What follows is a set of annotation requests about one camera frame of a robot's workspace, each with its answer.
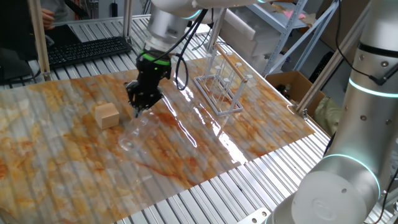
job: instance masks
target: cardboard box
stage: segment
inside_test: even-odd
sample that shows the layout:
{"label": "cardboard box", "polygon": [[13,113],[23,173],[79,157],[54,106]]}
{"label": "cardboard box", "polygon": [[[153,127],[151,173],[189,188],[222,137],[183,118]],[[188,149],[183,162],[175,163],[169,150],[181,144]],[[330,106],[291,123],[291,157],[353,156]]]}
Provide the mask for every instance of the cardboard box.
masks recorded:
{"label": "cardboard box", "polygon": [[[297,103],[301,102],[305,94],[307,94],[312,86],[312,83],[298,71],[267,75],[266,80],[275,88],[279,85],[291,84],[292,88],[289,91],[289,100],[294,100]],[[310,106],[307,108],[308,115],[313,116],[315,114],[315,110],[318,107],[319,102],[324,97],[325,94],[322,92],[318,93]]]}

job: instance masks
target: aluminum extrusion table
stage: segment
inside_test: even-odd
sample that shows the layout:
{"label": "aluminum extrusion table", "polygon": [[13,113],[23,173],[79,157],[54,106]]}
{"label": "aluminum extrusion table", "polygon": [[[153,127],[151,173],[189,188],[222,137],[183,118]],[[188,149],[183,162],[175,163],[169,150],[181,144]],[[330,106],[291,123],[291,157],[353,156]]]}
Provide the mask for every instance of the aluminum extrusion table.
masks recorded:
{"label": "aluminum extrusion table", "polygon": [[[51,78],[65,80],[135,69],[137,54],[150,35],[147,31],[148,22],[149,16],[132,18],[132,52],[57,68],[51,71]],[[69,22],[68,25],[83,42],[119,36],[123,32],[122,18],[76,21]],[[193,39],[185,54],[187,60],[206,57],[204,47],[193,52],[190,50],[204,38],[203,35]],[[223,48],[226,52],[233,51],[226,45]],[[37,62],[29,63],[34,71],[38,69]],[[0,86],[0,90],[43,81],[42,77],[38,77],[28,83]],[[117,224],[237,223],[259,208],[265,208],[269,215],[278,204],[297,190],[305,174],[322,158],[329,137],[311,121],[307,123],[315,130],[315,134],[174,195],[118,221]],[[377,204],[368,221],[377,220],[380,212],[381,208]],[[391,217],[390,213],[384,213],[380,223],[387,223]]]}

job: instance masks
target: wooden block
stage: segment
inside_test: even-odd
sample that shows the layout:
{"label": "wooden block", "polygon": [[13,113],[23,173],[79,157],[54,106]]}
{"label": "wooden block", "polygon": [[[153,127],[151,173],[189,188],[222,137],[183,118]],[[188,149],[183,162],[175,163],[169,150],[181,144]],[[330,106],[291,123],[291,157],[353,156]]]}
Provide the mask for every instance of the wooden block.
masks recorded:
{"label": "wooden block", "polygon": [[104,130],[119,124],[119,112],[113,103],[97,106],[95,108],[95,120],[98,126]]}

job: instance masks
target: green ring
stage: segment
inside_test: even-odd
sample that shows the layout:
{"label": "green ring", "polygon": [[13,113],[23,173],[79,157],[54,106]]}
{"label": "green ring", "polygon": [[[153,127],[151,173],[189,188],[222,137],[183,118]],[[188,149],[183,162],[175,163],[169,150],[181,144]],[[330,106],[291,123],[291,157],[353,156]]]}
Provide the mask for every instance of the green ring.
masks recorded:
{"label": "green ring", "polygon": [[[142,55],[145,59],[150,60],[151,62],[154,61],[156,58],[150,56],[149,54],[144,54]],[[154,62],[158,65],[170,65],[170,62],[164,62],[162,60],[157,60],[156,62]]]}

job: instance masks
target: orange marble surface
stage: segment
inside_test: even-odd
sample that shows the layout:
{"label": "orange marble surface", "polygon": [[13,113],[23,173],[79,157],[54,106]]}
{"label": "orange marble surface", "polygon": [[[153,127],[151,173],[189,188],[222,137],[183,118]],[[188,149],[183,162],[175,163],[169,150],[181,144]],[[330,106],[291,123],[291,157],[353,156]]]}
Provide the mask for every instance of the orange marble surface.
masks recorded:
{"label": "orange marble surface", "polygon": [[[188,67],[191,78],[203,75],[206,59]],[[215,115],[193,81],[178,91],[162,80],[165,98],[144,114],[160,126],[127,151],[119,144],[132,125],[123,84],[136,75],[0,91],[0,207],[20,223],[109,224],[313,134],[257,76],[244,90],[244,110],[229,116]],[[109,102],[120,125],[101,130],[94,108]]]}

